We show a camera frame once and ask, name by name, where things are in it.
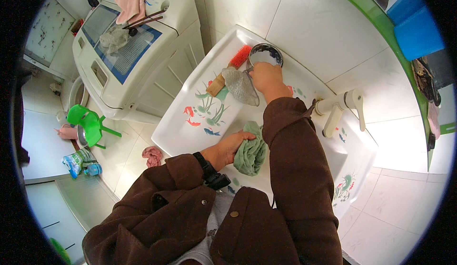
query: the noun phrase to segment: wooden brush handle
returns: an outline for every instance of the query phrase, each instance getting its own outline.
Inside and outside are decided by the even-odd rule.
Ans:
[[[229,63],[227,68],[234,67],[235,65]],[[206,89],[206,92],[209,93],[212,97],[215,97],[221,89],[225,86],[225,79],[222,77],[222,73],[218,74],[218,76],[213,80],[211,85]]]

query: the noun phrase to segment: white faucet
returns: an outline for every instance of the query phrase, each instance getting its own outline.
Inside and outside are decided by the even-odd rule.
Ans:
[[[356,109],[359,115],[360,131],[365,131],[365,120],[363,119],[363,96],[357,90],[346,91],[336,97],[327,98],[316,103],[316,113],[323,115],[330,113],[327,123],[323,127],[322,134],[325,137],[332,137],[335,128],[340,121],[343,111],[346,109]]]

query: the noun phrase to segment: white sink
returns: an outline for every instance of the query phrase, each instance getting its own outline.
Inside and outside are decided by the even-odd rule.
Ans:
[[[249,120],[254,120],[259,125],[263,125],[263,112],[266,108],[266,102],[260,93],[260,106],[258,107],[240,104],[234,100],[231,94],[228,94],[225,105],[230,105],[230,109],[224,112],[222,117],[226,124],[220,122],[219,125],[213,125],[210,128],[203,119],[205,114],[201,115],[198,111],[192,113],[193,116],[188,114],[190,109],[198,110],[202,108],[198,107],[198,104],[201,104],[201,100],[196,99],[195,94],[204,93],[205,82],[214,79],[215,75],[222,68],[225,68],[227,62],[230,61],[233,54],[243,44],[254,46],[258,43],[267,42],[240,26],[234,26],[216,44],[189,76],[182,90],[157,126],[152,135],[152,140],[158,147],[162,148],[170,156],[193,153],[217,143],[221,138],[233,132],[243,129],[243,126]],[[335,95],[305,67],[284,52],[282,53],[284,57],[284,83],[290,86],[294,97],[299,97],[309,107],[314,98],[325,99]],[[209,109],[209,112],[213,115],[217,110],[218,104],[215,104]],[[327,121],[328,114],[319,116],[314,111],[311,118],[327,157],[335,185],[334,213],[338,218],[341,218],[362,189],[363,183],[374,163],[378,146],[368,131],[360,131],[359,121],[350,111],[343,112],[337,127],[338,130],[335,131],[332,138],[325,138],[322,135],[322,129]],[[191,126],[190,123],[193,122],[201,122],[201,125]],[[220,136],[208,134],[208,132],[205,133],[203,131],[204,128],[209,128],[211,133],[218,133]],[[269,153],[259,175],[255,177],[239,173],[232,165],[226,166],[221,172],[226,173],[231,178],[232,183],[223,190],[233,193],[242,186],[249,186],[265,192],[270,202],[272,202],[273,193],[270,185],[270,163],[268,157]]]

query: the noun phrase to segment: red brush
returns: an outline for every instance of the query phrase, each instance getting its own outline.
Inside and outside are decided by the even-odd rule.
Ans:
[[[244,61],[248,59],[249,52],[251,51],[252,47],[249,45],[244,45],[237,53],[236,55],[230,60],[230,63],[228,64],[227,68],[229,67],[234,67],[235,69],[238,69],[243,65]],[[211,96],[215,97],[220,90],[225,86],[225,79],[222,77],[222,74],[219,74],[211,83],[211,85],[208,86],[206,89],[206,92],[209,93]]]

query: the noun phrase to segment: gray mesh cloth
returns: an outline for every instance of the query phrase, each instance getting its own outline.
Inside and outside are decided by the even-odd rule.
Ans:
[[[233,67],[222,69],[222,77],[225,85],[232,95],[239,101],[250,106],[258,107],[260,104],[259,96],[255,91],[249,74],[239,71]]]
[[[100,45],[103,48],[108,48],[106,53],[111,55],[124,47],[129,41],[129,30],[122,29],[122,26],[115,25],[108,29],[104,34],[100,35]]]

